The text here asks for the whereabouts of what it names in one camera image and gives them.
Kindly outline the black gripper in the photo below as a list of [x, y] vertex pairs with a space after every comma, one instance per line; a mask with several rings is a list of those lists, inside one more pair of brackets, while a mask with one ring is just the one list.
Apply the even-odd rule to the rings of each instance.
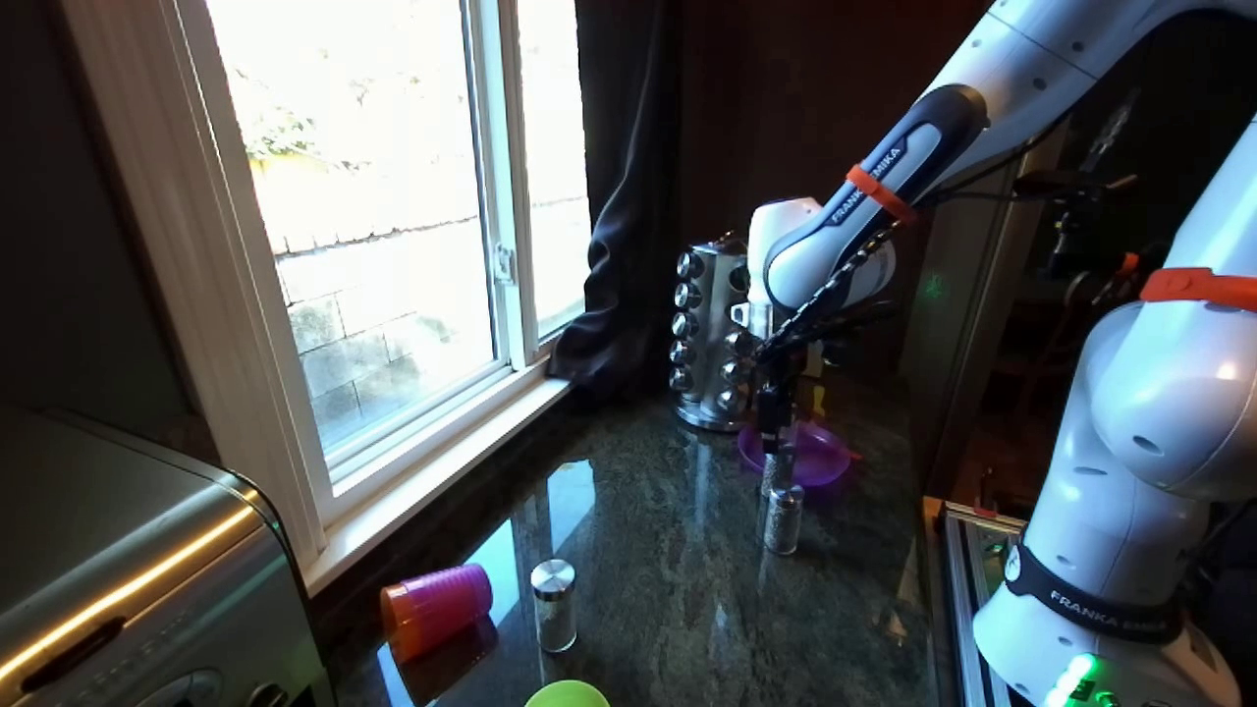
[[777, 453], [792, 408], [792, 353], [786, 343], [765, 343], [754, 369], [754, 427], [765, 453]]

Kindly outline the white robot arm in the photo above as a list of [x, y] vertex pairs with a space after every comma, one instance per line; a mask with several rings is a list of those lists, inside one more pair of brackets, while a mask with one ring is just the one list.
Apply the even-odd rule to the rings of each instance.
[[[790, 353], [882, 285], [881, 247], [947, 180], [1005, 159], [1140, 40], [1257, 0], [992, 0], [932, 86], [830, 199], [751, 218], [743, 326], [757, 425], [792, 408]], [[1209, 512], [1257, 488], [1257, 123], [1209, 176], [1159, 272], [1084, 336], [1051, 465], [1005, 576], [970, 616], [987, 666], [1031, 707], [1242, 707], [1180, 611]]]

